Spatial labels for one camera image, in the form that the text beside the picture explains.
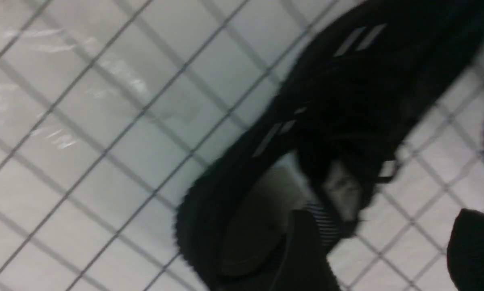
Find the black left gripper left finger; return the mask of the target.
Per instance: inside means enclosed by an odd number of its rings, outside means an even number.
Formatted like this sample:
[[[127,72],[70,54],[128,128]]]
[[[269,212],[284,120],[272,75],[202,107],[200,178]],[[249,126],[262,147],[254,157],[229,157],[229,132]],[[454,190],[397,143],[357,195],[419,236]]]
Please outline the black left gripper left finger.
[[[323,209],[295,210],[281,245],[280,260],[238,282],[222,283],[223,291],[339,291],[326,258],[338,243],[339,229]]]

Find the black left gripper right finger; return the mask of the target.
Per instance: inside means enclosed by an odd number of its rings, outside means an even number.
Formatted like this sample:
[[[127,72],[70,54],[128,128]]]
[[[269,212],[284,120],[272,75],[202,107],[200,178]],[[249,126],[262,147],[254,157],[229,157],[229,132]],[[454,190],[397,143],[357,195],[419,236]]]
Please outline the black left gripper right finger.
[[[451,231],[446,262],[458,291],[484,291],[484,213],[460,210]]]

